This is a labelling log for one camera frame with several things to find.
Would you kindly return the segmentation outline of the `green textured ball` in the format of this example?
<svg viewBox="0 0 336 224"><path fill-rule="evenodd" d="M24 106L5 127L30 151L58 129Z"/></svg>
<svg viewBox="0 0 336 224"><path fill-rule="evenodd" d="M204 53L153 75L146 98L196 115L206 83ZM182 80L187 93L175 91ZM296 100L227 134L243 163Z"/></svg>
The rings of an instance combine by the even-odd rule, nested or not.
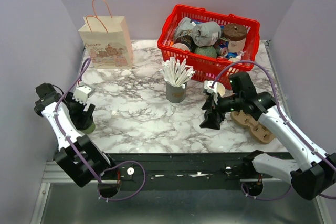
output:
<svg viewBox="0 0 336 224"><path fill-rule="evenodd" d="M217 58L217 52L213 46L196 47L194 53L209 58Z"/></svg>

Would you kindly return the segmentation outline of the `white wrapped straws bundle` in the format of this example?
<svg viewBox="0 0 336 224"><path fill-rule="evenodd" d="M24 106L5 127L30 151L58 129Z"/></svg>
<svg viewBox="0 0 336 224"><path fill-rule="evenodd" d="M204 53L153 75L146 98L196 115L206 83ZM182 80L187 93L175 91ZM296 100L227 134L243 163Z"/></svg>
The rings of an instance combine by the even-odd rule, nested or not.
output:
<svg viewBox="0 0 336 224"><path fill-rule="evenodd" d="M185 89L187 82L191 80L196 71L193 66L186 63L186 59L180 61L175 57L170 57L169 60L162 62L160 73L169 85Z"/></svg>

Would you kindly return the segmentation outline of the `grey straw holder cup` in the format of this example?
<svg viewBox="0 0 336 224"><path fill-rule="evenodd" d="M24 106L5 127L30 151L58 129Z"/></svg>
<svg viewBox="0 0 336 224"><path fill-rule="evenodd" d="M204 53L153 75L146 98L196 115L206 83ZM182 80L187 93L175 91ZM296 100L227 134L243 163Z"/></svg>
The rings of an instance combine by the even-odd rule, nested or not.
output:
<svg viewBox="0 0 336 224"><path fill-rule="evenodd" d="M179 87L172 86L169 82L166 83L166 98L171 103L181 103L186 97L187 82Z"/></svg>

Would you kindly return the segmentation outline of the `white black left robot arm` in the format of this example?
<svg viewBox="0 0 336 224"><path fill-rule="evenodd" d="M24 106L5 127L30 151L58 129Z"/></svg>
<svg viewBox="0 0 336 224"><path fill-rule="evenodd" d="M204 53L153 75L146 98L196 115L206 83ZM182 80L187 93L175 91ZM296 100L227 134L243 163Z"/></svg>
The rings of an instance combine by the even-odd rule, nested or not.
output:
<svg viewBox="0 0 336 224"><path fill-rule="evenodd" d="M61 94L54 85L43 83L35 91L39 99L34 111L48 120L58 141L54 161L79 187L100 175L112 179L117 171L115 164L89 137L95 129L95 105L87 102L94 88L80 82L74 92Z"/></svg>

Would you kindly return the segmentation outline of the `red plastic shopping basket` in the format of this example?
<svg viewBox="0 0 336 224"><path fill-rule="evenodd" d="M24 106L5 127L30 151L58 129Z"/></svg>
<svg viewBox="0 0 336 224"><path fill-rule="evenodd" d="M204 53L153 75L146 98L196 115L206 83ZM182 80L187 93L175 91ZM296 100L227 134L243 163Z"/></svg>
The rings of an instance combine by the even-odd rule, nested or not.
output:
<svg viewBox="0 0 336 224"><path fill-rule="evenodd" d="M188 65L193 66L196 71L195 75L192 77L193 80L200 82L205 80L214 80L225 67L231 64L231 62L226 59L213 59L197 55L193 52L173 48L171 45L175 29L184 17L188 17L199 22L215 21L219 25L223 26L230 23L244 25L247 28L247 39L243 50L245 53L242 56L242 60L255 61L260 43L260 22L236 16L234 14L223 15L209 12L205 8L177 4L162 27L162 32L157 41L157 46L161 50L164 61L168 60L170 57L175 57L180 61L185 59Z"/></svg>

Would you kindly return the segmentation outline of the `grey wrapped bundle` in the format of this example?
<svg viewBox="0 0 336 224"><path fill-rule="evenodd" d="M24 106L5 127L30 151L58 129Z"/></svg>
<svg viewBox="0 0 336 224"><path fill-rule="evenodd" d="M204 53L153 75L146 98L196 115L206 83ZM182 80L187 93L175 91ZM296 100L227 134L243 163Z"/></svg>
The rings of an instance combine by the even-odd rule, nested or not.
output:
<svg viewBox="0 0 336 224"><path fill-rule="evenodd" d="M199 47L212 46L221 35L221 26L214 21L196 24L191 32L192 39Z"/></svg>

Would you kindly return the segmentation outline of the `green paper coffee cup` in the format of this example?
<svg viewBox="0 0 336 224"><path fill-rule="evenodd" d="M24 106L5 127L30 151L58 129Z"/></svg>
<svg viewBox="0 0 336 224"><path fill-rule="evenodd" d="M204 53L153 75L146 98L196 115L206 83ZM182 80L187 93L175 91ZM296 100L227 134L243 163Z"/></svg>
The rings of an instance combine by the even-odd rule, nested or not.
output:
<svg viewBox="0 0 336 224"><path fill-rule="evenodd" d="M83 134L91 134L94 132L94 130L96 129L96 125L95 125L95 122L92 122L92 124L86 128L86 129L83 129L83 130L80 130Z"/></svg>

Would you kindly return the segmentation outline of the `brown lidded white tub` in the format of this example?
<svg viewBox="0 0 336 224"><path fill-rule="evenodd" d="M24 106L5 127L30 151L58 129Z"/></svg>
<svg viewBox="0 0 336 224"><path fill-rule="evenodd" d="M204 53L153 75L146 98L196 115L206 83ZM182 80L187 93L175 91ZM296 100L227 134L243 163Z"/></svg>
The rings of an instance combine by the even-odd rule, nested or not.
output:
<svg viewBox="0 0 336 224"><path fill-rule="evenodd" d="M245 46L247 28L237 23L227 24L223 29L223 37L228 41L229 52L238 53Z"/></svg>

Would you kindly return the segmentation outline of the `cream printed paper bag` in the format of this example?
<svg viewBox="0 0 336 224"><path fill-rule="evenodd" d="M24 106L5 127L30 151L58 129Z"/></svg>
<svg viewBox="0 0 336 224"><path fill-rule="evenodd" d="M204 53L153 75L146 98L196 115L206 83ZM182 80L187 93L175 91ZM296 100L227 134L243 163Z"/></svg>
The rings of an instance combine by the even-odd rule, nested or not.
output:
<svg viewBox="0 0 336 224"><path fill-rule="evenodd" d="M131 69L133 50L124 16L85 16L78 30L93 66L97 69Z"/></svg>

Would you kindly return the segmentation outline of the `black mounting base rail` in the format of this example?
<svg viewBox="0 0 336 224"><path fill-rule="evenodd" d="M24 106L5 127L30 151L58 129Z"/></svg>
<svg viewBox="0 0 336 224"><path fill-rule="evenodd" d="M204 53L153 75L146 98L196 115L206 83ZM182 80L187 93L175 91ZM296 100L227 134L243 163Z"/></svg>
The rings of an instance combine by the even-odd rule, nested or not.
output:
<svg viewBox="0 0 336 224"><path fill-rule="evenodd" d="M104 184L121 180L122 191L239 190L241 182L255 183L260 175L244 169L247 153L109 153L112 165Z"/></svg>

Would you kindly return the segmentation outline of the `red blue drink can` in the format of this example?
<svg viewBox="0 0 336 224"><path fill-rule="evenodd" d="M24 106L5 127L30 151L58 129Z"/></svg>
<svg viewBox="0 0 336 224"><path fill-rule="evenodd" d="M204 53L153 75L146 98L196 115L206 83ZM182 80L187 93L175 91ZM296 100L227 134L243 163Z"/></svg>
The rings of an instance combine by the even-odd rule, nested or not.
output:
<svg viewBox="0 0 336 224"><path fill-rule="evenodd" d="M213 47L216 50L218 56L226 57L229 53L228 42L216 42Z"/></svg>

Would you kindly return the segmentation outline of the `white pump bottle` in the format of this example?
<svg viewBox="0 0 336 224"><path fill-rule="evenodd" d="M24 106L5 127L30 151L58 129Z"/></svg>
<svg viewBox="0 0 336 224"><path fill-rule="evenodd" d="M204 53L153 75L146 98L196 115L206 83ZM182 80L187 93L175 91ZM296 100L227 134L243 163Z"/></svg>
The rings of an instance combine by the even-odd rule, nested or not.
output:
<svg viewBox="0 0 336 224"><path fill-rule="evenodd" d="M229 52L227 57L228 57L228 61L230 63L235 63L235 62L239 62L242 60L242 57L244 56L246 52L245 51L240 51L240 52Z"/></svg>

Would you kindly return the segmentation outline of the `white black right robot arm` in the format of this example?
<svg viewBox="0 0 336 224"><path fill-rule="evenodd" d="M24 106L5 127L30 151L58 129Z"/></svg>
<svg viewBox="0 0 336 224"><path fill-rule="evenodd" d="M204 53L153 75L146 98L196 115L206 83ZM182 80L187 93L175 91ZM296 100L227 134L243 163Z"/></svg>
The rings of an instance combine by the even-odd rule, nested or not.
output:
<svg viewBox="0 0 336 224"><path fill-rule="evenodd" d="M335 154L328 154L291 122L268 92L258 93L246 72L229 77L233 95L223 97L219 83L204 82L207 100L201 128L218 130L228 112L244 112L268 129L289 151L292 161L253 151L244 158L242 173L249 178L267 174L289 183L305 200L335 184Z"/></svg>

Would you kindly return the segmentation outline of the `dark printed paper cup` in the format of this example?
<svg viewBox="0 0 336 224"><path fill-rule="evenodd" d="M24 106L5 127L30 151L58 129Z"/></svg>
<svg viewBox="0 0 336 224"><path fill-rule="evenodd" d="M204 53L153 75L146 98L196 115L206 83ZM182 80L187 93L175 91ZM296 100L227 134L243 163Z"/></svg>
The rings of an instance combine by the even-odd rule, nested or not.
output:
<svg viewBox="0 0 336 224"><path fill-rule="evenodd" d="M183 51L193 52L195 49L195 43L191 36L191 30L182 31L174 40L172 47L181 49Z"/></svg>

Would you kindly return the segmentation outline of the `brown cardboard cup carrier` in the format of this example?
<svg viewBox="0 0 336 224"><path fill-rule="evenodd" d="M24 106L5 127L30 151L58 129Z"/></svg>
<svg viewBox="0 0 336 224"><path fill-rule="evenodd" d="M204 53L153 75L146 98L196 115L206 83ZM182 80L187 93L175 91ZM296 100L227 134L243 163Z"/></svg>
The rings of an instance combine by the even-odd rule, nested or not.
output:
<svg viewBox="0 0 336 224"><path fill-rule="evenodd" d="M265 126L244 111L233 111L230 116L236 124L246 128L250 135L260 144L269 144L275 139L275 136Z"/></svg>

